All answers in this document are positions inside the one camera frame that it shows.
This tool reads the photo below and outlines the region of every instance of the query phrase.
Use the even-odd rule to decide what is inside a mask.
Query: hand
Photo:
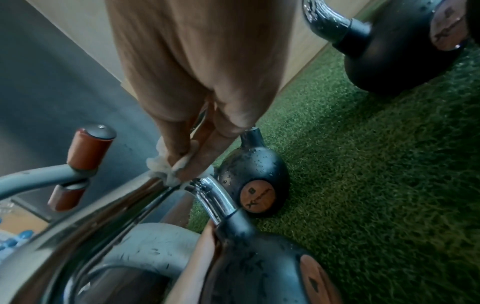
[[[113,36],[140,105],[157,124],[177,173],[204,172],[255,125],[282,84],[297,0],[106,0]]]
[[[205,276],[215,255],[214,224],[209,221],[203,230],[185,270],[166,298],[165,304],[198,303]]]

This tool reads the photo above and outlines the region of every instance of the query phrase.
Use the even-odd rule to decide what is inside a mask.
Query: green turf
[[[327,49],[258,126],[291,176],[258,227],[308,248],[347,302],[480,302],[478,48],[394,98],[355,88]],[[197,205],[189,226],[206,220]]]

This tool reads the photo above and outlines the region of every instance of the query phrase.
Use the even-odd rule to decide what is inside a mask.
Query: gray floor
[[[89,123],[118,137],[80,207],[147,170],[159,134],[117,79],[23,0],[0,2],[0,41],[0,175],[64,163],[75,130]],[[58,218],[51,191],[21,198]]]

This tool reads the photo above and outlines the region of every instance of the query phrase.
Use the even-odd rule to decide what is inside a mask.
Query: white cloth
[[[183,169],[187,165],[187,163],[198,151],[198,149],[199,142],[196,140],[192,140],[190,143],[190,151],[188,152],[188,154],[182,157],[178,162],[176,162],[175,165],[170,166],[169,162],[167,161],[167,147],[165,146],[163,137],[160,137],[156,144],[158,156],[155,158],[148,158],[146,160],[146,166],[148,167],[148,169],[150,169],[150,176],[162,179],[164,185],[168,187],[175,187],[180,185],[180,180],[175,177],[175,174],[177,171]],[[214,168],[213,166],[210,166],[204,173],[199,176],[199,178],[213,174]]]

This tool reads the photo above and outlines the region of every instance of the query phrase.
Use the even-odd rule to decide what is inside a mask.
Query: kettlebell
[[[370,23],[348,19],[324,0],[303,0],[310,29],[345,54],[345,72],[357,87],[398,94],[446,70],[469,33],[466,0],[390,0]]]
[[[217,169],[217,179],[238,206],[252,216],[268,216],[285,203],[290,190],[287,165],[265,146],[258,127],[240,135],[241,145]]]
[[[466,2],[466,23],[473,40],[480,44],[480,1],[467,0]]]
[[[185,190],[205,208],[221,244],[200,304],[342,302],[308,250],[281,235],[258,231],[213,177],[193,180]]]

